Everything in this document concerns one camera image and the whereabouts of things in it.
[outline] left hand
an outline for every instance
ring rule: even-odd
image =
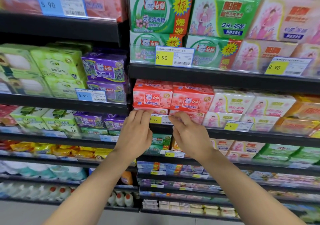
[[[132,162],[151,145],[152,131],[149,129],[152,110],[133,110],[125,119],[118,142],[114,148],[124,160]]]

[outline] floor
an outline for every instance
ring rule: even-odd
[[[1,225],[41,225],[56,206],[0,201]],[[209,219],[164,216],[146,213],[104,211],[98,225],[243,225]]]

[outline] hand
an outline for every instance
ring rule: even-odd
[[[133,110],[125,119],[114,152],[118,152],[128,162],[142,155],[152,142],[149,129],[152,110]]]
[[[210,158],[215,149],[204,126],[192,122],[184,112],[169,116],[169,120],[174,125],[174,139],[186,154],[198,162]]]

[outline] right hand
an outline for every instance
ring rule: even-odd
[[[184,112],[169,116],[169,120],[174,125],[174,139],[182,151],[198,162],[211,157],[215,149],[204,126],[192,122]]]

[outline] barcode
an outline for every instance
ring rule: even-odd
[[[190,62],[174,61],[174,65],[190,65]]]
[[[66,15],[85,16],[85,13],[83,11],[66,10]]]
[[[106,102],[106,99],[102,99],[102,98],[93,98],[94,101],[97,101],[97,102]]]
[[[287,74],[295,74],[295,75],[299,75],[300,72],[299,71],[286,71]]]

